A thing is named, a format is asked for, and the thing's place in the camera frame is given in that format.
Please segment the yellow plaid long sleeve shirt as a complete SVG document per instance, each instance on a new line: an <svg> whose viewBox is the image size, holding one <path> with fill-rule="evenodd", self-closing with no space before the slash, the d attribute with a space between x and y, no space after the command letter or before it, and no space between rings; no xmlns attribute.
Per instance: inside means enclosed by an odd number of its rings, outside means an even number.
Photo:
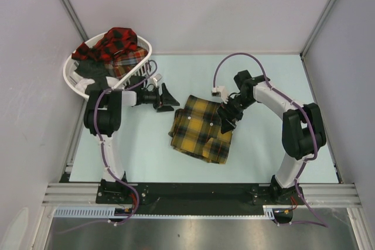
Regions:
<svg viewBox="0 0 375 250"><path fill-rule="evenodd" d="M221 119L217 113L219 106L217 102L190 95L185 106L175 111L168 133L171 147L207 163L225 164L232 133L221 132Z"/></svg>

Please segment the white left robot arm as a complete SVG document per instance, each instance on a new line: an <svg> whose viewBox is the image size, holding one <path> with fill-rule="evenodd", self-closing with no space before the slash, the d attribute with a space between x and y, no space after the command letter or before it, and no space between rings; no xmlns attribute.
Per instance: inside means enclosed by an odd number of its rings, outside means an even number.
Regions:
<svg viewBox="0 0 375 250"><path fill-rule="evenodd" d="M129 187L126 172L116 148L115 134L120 129L122 108L150 104L157 112L173 111L180 103L170 94L166 84L152 78L131 76L129 84L119 89L94 90L89 94L84 112L84 126L96 138L104 165L96 203L124 203L135 195ZM152 88L147 89L151 80Z"/></svg>

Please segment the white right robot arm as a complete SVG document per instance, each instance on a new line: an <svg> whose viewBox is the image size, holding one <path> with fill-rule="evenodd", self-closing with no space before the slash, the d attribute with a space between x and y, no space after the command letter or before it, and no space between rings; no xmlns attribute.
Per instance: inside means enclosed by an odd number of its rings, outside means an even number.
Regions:
<svg viewBox="0 0 375 250"><path fill-rule="evenodd" d="M234 81L239 92L233 97L223 86L214 85L212 88L212 95L222 99L217 109L221 132L234 130L244 110L256 102L265 105L281 119L285 156L265 195L274 203L284 204L302 193L298 180L306 164L315 160L319 149L326 145L320 108L316 103L301 104L289 98L265 75L252 77L244 70L237 73Z"/></svg>

